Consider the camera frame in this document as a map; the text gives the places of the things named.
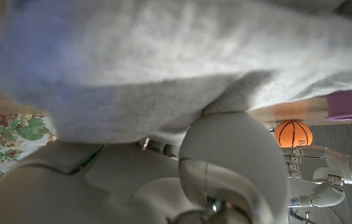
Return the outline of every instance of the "orange basketball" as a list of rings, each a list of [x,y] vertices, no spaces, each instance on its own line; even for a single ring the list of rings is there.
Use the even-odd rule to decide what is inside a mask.
[[[300,121],[284,121],[276,127],[274,137],[281,147],[308,146],[313,141],[312,132]]]

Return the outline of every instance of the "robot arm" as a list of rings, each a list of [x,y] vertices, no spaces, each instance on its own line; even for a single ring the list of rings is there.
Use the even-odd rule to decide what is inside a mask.
[[[311,195],[291,199],[289,207],[327,207],[345,198],[343,184],[352,184],[352,160],[321,146],[282,148],[289,177],[319,184]]]
[[[328,207],[341,203],[343,199],[345,199],[343,189],[329,183],[322,183],[314,188],[310,196],[292,198],[289,207]]]

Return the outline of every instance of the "white robot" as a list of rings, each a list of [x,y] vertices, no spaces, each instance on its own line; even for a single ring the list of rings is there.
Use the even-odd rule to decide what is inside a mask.
[[[291,199],[289,207],[327,207],[345,198],[343,184],[352,184],[352,159],[321,146],[282,148],[289,177],[319,184],[311,195]]]
[[[165,141],[166,134],[158,136]],[[293,206],[329,203],[343,194],[339,185],[352,182],[347,156],[311,146],[283,150],[293,177],[327,186],[294,199]],[[0,179],[0,223],[288,223],[280,152],[246,113],[200,118],[187,131],[178,159],[136,143],[56,141]],[[319,203],[323,195],[325,203]]]

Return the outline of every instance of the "floral fabric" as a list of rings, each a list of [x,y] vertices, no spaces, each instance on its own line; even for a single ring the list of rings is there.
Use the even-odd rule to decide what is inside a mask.
[[[48,117],[0,114],[0,177],[17,161],[55,138]]]

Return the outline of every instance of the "purple object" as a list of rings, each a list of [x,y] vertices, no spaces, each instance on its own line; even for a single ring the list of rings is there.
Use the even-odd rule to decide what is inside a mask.
[[[341,91],[327,97],[329,121],[352,120],[352,91]]]

